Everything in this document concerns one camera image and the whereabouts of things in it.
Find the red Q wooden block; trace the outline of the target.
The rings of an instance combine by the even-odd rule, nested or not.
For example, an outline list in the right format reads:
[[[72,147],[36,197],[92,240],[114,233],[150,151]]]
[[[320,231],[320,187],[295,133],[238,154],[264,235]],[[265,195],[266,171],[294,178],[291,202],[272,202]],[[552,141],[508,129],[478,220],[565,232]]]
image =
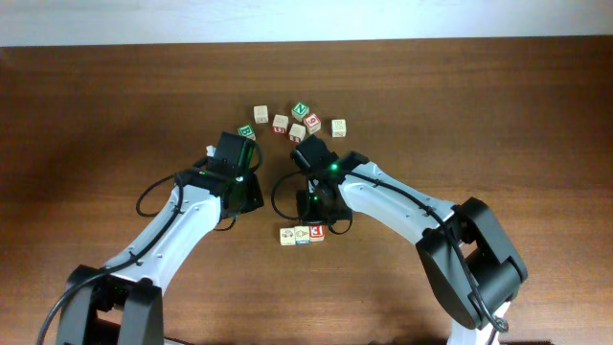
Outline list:
[[[309,241],[322,242],[326,236],[326,228],[324,225],[309,226]]]

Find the green-sided wooden block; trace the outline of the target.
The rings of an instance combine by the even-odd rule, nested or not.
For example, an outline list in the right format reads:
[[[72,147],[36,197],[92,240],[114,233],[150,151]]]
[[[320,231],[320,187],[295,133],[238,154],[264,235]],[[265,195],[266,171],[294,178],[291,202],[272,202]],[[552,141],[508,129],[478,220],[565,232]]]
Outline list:
[[[310,243],[310,229],[308,226],[296,226],[294,238],[297,245]]]

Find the blue D wooden block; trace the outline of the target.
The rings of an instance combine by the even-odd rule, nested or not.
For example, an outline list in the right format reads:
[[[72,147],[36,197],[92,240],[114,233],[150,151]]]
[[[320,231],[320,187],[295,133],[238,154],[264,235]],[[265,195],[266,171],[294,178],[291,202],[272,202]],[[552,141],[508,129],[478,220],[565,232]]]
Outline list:
[[[291,228],[281,228],[280,229],[280,244],[283,246],[290,246],[296,244],[295,238],[295,229]]]

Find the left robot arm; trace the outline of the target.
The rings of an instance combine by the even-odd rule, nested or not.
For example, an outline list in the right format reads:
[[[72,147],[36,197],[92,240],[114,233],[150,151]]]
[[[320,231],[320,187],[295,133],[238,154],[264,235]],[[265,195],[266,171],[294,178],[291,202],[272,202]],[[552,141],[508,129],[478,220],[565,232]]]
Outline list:
[[[48,316],[58,344],[168,344],[163,296],[194,247],[225,220],[263,205],[259,145],[223,132],[191,167],[170,175],[170,197],[143,232],[102,267],[78,266]]]

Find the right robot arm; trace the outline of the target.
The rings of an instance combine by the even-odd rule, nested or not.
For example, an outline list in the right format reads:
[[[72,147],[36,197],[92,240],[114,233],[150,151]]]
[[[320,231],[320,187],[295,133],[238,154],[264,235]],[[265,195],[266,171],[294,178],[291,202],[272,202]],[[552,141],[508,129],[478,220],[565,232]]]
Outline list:
[[[452,319],[450,344],[496,344],[528,270],[497,217],[478,198],[461,204],[423,194],[366,156],[338,156],[311,136],[291,153],[306,188],[299,219],[332,227],[367,215],[412,243],[435,298]]]

